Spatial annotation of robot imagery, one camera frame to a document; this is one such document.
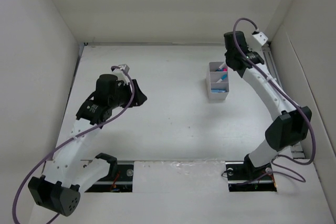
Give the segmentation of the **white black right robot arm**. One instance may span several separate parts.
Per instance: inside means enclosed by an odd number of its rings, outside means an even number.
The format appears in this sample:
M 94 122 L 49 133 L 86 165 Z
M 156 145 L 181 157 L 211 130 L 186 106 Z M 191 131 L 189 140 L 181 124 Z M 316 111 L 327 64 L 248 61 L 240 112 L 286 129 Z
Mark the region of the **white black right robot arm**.
M 225 61 L 258 94 L 266 106 L 272 123 L 265 131 L 265 139 L 243 162 L 244 181 L 251 182 L 266 173 L 280 153 L 304 140 L 311 133 L 312 112 L 299 106 L 279 86 L 265 65 L 261 55 L 249 49 L 242 31 L 224 34 Z

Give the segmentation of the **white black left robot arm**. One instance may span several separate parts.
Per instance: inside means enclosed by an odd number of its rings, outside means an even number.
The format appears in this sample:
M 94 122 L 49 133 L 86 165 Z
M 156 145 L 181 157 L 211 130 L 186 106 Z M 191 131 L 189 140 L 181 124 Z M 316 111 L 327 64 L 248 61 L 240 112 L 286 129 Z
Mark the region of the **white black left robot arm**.
M 40 177 L 32 177 L 28 189 L 35 203 L 63 216 L 77 208 L 81 194 L 100 179 L 112 180 L 118 174 L 117 158 L 97 154 L 88 164 L 82 163 L 93 139 L 112 117 L 116 108 L 141 106 L 147 100 L 135 79 L 102 74 L 96 89 L 76 114 L 70 133 L 71 142 L 60 148 Z

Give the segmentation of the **white marker blue cap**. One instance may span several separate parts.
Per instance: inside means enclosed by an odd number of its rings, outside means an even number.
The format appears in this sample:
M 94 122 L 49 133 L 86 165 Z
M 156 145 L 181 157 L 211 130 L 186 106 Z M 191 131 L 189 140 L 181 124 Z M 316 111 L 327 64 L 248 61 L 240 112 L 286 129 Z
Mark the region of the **white marker blue cap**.
M 221 83 L 227 80 L 228 75 L 224 74 L 223 76 L 221 76 L 216 83 Z

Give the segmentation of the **blue correction tape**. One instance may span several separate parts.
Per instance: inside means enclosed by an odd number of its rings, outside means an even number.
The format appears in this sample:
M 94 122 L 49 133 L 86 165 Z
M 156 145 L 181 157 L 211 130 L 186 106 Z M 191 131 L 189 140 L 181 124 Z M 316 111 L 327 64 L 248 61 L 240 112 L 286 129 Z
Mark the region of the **blue correction tape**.
M 225 89 L 211 89 L 211 93 L 226 93 Z

